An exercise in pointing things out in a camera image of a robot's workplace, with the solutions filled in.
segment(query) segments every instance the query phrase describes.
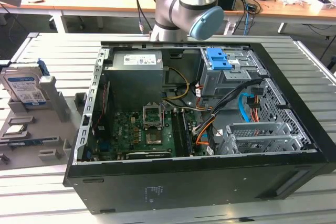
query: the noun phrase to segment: floor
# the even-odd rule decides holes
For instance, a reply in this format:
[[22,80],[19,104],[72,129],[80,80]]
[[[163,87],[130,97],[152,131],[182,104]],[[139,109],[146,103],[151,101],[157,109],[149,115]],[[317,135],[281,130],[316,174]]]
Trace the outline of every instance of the floor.
[[[50,16],[44,15],[19,15],[17,19],[29,32],[54,33],[54,30],[49,28]],[[26,32],[17,22],[13,24],[14,19],[8,14],[6,15],[7,25],[0,27],[0,59],[10,59],[16,52],[17,48],[26,38]],[[104,17],[104,28],[99,29],[97,20],[94,17],[83,17],[86,28],[80,30],[79,20],[77,17],[67,17],[67,25],[70,33],[139,33],[138,20],[136,18],[115,18]],[[150,19],[150,23],[154,26],[154,19]],[[277,33],[280,24],[273,23],[255,23],[250,30],[249,35],[265,35],[265,36],[281,36]],[[312,28],[322,35],[336,35],[336,26],[328,29],[328,26],[317,26],[319,29]],[[218,34],[223,34],[224,25],[219,29]],[[242,30],[237,30],[237,35],[243,34]],[[291,36],[294,40],[301,40],[308,49],[317,57],[320,57],[324,49],[330,42],[325,36],[314,33],[310,27],[301,24],[289,24],[286,27],[284,36]],[[327,65],[332,56],[336,56],[336,41],[330,46],[327,53],[324,55],[322,62]]]

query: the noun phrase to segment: sticker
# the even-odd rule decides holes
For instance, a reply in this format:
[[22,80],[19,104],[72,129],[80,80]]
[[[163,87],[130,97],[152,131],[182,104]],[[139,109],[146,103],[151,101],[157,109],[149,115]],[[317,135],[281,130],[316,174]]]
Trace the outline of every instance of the sticker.
[[228,60],[227,62],[229,62],[229,64],[238,64],[239,65],[239,61],[238,60]]
[[46,99],[33,77],[8,78],[8,84],[25,105],[42,105]]
[[148,186],[145,188],[145,202],[154,203],[163,194],[163,186]]
[[208,152],[210,156],[214,155],[214,151],[210,148],[210,146],[206,148],[206,152]]
[[223,130],[222,129],[218,130],[215,136],[223,136]]
[[25,143],[11,143],[8,144],[9,146],[19,146],[19,145],[26,145]]
[[125,55],[124,65],[156,65],[155,55]]
[[196,96],[201,97],[201,90],[200,89],[195,89],[196,91]]

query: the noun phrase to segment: green circuit board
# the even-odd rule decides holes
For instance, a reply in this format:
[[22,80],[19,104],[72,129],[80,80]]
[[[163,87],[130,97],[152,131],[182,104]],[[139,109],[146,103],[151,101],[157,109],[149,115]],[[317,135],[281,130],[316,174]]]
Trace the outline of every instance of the green circuit board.
[[[163,127],[145,129],[143,126],[143,112],[117,112],[114,115],[114,124],[111,130],[111,140],[99,142],[95,146],[96,154],[101,161],[120,160],[125,154],[132,152],[170,152],[172,157],[177,157],[175,151],[172,111],[163,113]],[[160,120],[158,114],[147,113],[146,121]],[[193,111],[185,113],[188,133],[191,136],[192,127],[197,122]]]

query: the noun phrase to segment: blue cable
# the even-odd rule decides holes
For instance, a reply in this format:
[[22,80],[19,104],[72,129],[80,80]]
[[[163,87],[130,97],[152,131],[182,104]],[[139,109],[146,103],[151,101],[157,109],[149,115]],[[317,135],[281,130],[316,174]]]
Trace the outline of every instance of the blue cable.
[[248,116],[247,114],[245,113],[245,110],[244,110],[244,106],[243,106],[243,97],[251,97],[253,98],[254,97],[254,94],[248,94],[248,93],[241,93],[239,98],[238,98],[238,106],[239,106],[239,110],[245,120],[245,122],[249,123],[250,120],[248,119]]
[[245,29],[244,29],[244,35],[246,35],[246,28],[247,28],[247,24],[248,24],[248,5],[246,4],[246,22],[245,22]]

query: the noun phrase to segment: blue drive bay latch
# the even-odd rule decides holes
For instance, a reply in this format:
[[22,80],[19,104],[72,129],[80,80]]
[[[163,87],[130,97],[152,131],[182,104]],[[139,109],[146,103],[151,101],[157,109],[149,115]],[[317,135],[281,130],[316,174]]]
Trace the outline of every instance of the blue drive bay latch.
[[227,62],[227,56],[219,47],[208,47],[206,58],[211,62],[213,70],[232,69],[232,65]]

